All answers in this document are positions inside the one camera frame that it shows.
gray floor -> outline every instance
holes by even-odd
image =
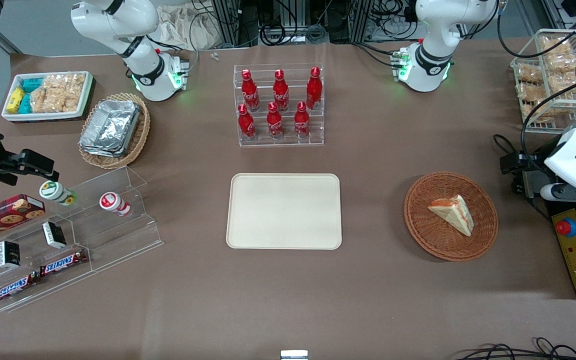
[[[510,1],[503,14],[502,29],[505,37],[527,36],[517,9],[521,0]],[[154,0],[158,4],[181,3],[183,0]],[[64,55],[112,54],[109,48],[80,35],[70,21],[71,6],[75,0],[7,0],[0,18],[0,32],[10,39],[23,53],[54,57]],[[526,1],[528,11],[530,2]],[[40,19],[33,26],[18,27],[19,19]],[[496,37],[496,27],[491,24],[475,35],[476,39]],[[10,59],[0,51],[0,111],[10,81]]]

cookie box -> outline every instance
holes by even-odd
[[[27,194],[18,194],[0,202],[0,233],[27,223],[46,213],[44,203]]]
[[[26,79],[36,79],[36,78],[45,78],[48,75],[68,75],[71,73],[78,73],[86,76],[84,80],[83,89],[81,91],[81,95],[79,96],[79,101],[77,104],[76,111],[67,111],[67,112],[36,112],[30,114],[13,114],[8,112],[6,109],[6,104],[9,103],[10,98],[15,91],[16,88],[21,86],[23,80]],[[91,89],[93,87],[94,78],[91,73],[88,71],[62,71],[62,72],[40,72],[40,73],[21,73],[19,75],[15,75],[10,89],[6,96],[6,101],[1,109],[1,116],[10,121],[11,123],[43,123],[49,121],[68,121],[68,120],[82,120],[80,119],[83,116],[84,112],[86,112],[87,104],[89,101],[89,95]]]

red button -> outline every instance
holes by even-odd
[[[561,235],[568,235],[572,231],[572,226],[566,220],[559,221],[557,225],[555,225],[555,229]]]

emergency stop button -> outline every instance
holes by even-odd
[[[555,230],[557,231],[557,234],[571,238],[576,235],[576,223],[571,218],[564,218],[562,221],[558,221],[558,223],[555,224]]]

white cloth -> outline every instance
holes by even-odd
[[[206,50],[220,45],[223,39],[218,28],[219,23],[212,14],[206,11],[213,13],[215,11],[210,1],[195,2],[194,5],[190,2],[183,5],[159,5],[157,7],[160,30],[158,41],[183,46],[188,50]]]

